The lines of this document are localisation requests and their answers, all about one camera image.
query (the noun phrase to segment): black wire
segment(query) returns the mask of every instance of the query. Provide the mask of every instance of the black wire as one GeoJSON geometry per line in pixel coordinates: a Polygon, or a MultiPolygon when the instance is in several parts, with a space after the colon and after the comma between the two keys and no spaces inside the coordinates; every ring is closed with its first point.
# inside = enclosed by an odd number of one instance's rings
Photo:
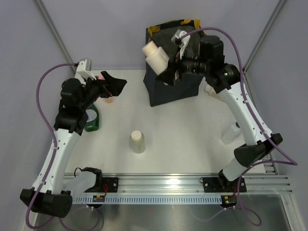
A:
{"type": "Polygon", "coordinates": [[[79,167],[75,168],[75,171],[74,171],[74,177],[76,177],[76,170],[77,170],[77,169],[79,169],[80,171],[82,171],[82,169],[81,169],[81,168],[79,168],[79,167]]]}

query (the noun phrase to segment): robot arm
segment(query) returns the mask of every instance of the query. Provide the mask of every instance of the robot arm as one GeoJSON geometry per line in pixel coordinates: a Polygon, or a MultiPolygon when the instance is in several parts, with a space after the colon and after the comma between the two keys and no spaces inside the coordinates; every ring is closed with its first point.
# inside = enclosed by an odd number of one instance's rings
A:
{"type": "Polygon", "coordinates": [[[59,113],[54,124],[58,145],[52,167],[48,170],[54,152],[53,142],[32,188],[23,189],[20,194],[20,199],[29,206],[35,192],[43,183],[31,210],[60,218],[68,214],[73,199],[88,189],[95,192],[103,183],[102,171],[87,167],[65,186],[62,184],[70,155],[88,120],[86,110],[99,97],[118,96],[127,83],[126,80],[111,77],[105,71],[101,72],[104,79],[98,79],[91,72],[91,61],[88,59],[79,62],[77,73],[86,81],[85,85],[76,78],[70,78],[62,84],[59,113]]]}
{"type": "MultiPolygon", "coordinates": [[[[156,71],[157,80],[163,81],[169,85],[175,85],[181,80],[182,73],[200,74],[205,76],[206,82],[213,87],[215,92],[223,99],[232,111],[240,129],[242,130],[245,144],[234,150],[234,159],[218,174],[218,182],[223,190],[229,190],[234,187],[234,181],[249,168],[255,161],[261,160],[269,154],[273,146],[264,137],[259,129],[256,121],[249,112],[247,105],[242,96],[240,73],[238,69],[224,62],[223,42],[217,36],[201,37],[199,44],[199,54],[195,57],[185,57],[184,49],[188,43],[188,36],[180,40],[181,35],[186,34],[183,31],[177,31],[172,41],[178,45],[178,52],[174,54],[166,63],[167,54],[163,53],[155,55],[156,49],[154,42],[151,45],[146,45],[142,50],[147,54],[154,54],[151,57],[147,56],[147,62],[151,66],[153,63],[156,71]]],[[[272,131],[265,125],[261,116],[252,104],[249,95],[245,94],[248,103],[262,124],[265,132],[271,136],[272,141],[276,145],[282,142],[280,134],[273,134],[272,131]]]]}

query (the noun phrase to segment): white wall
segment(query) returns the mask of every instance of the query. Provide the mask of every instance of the white wall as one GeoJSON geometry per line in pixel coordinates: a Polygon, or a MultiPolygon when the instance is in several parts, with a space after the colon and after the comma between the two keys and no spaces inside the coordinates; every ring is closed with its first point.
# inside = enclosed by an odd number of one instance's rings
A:
{"type": "MultiPolygon", "coordinates": [[[[32,0],[2,0],[0,21],[0,224],[16,231],[26,211],[19,194],[31,188],[51,143],[36,108],[36,84],[65,61],[32,0]]],[[[57,114],[61,83],[72,75],[63,67],[43,82],[41,103],[49,121],[57,114]]]]}
{"type": "Polygon", "coordinates": [[[257,108],[298,166],[279,166],[290,178],[308,227],[308,1],[288,1],[248,70],[257,108]]]}
{"type": "MultiPolygon", "coordinates": [[[[74,60],[88,57],[95,69],[144,69],[145,30],[166,21],[197,18],[229,32],[243,63],[278,0],[43,0],[74,60]]],[[[225,41],[226,61],[236,63],[225,41]]]]}

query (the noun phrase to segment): gray floor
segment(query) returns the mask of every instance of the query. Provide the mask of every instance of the gray floor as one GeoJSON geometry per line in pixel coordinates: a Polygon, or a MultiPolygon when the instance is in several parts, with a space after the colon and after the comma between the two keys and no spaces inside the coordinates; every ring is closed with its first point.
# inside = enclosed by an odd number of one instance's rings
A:
{"type": "MultiPolygon", "coordinates": [[[[225,211],[210,222],[202,222],[221,210],[219,205],[103,205],[100,208],[104,224],[97,231],[290,231],[281,200],[278,196],[242,196],[244,205],[262,218],[261,227],[252,226],[241,210],[225,211]]],[[[84,231],[96,222],[97,215],[90,209],[74,206],[63,219],[71,229],[84,231]]],[[[48,217],[39,216],[36,225],[48,217]]],[[[65,231],[57,218],[44,231],[65,231]]]]}

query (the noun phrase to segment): green bottle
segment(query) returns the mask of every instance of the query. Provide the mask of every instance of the green bottle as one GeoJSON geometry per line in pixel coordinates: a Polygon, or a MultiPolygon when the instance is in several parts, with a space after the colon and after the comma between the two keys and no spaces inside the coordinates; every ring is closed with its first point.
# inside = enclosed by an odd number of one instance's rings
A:
{"type": "Polygon", "coordinates": [[[99,113],[97,108],[92,104],[87,110],[86,113],[88,114],[88,120],[85,124],[85,131],[96,131],[100,127],[100,121],[99,121],[99,113]]]}

